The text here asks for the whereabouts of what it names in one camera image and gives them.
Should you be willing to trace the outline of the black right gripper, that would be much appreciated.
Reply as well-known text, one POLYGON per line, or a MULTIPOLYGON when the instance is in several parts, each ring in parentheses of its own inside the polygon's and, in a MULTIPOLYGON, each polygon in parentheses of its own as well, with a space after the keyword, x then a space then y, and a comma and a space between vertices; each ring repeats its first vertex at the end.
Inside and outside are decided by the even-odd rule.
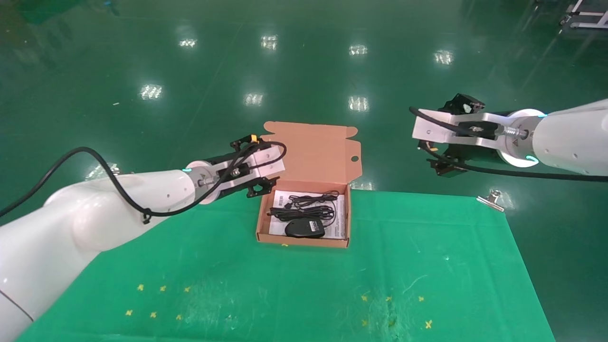
MULTIPOLYGON (((444 110, 450 114, 476 114, 484 109, 485 103, 472 96, 463 94, 456 94, 452 100, 447 101, 444 105, 444 110)), ((457 125, 468 130, 480 131, 482 137, 485 139, 495 139, 496 136, 494 132, 499 128, 497 123, 488 123, 484 121, 458 123, 457 125)), ((457 160, 458 162, 506 164, 497 150, 486 149, 480 146, 448 143, 447 148, 440 154, 446 158, 457 160)), ((427 161, 439 177, 453 178, 463 173, 467 173, 467 170, 458 168, 441 160, 427 159, 427 161)))

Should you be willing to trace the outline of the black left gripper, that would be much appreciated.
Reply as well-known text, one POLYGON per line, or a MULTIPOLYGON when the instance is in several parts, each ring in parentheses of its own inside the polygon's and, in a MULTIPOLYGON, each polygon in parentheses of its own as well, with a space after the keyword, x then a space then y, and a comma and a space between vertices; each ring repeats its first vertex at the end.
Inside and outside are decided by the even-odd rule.
POLYGON ((256 134, 230 143, 233 153, 202 161, 202 199, 218 200, 247 190, 247 197, 268 195, 279 177, 270 178, 262 168, 271 165, 271 145, 260 145, 256 134))

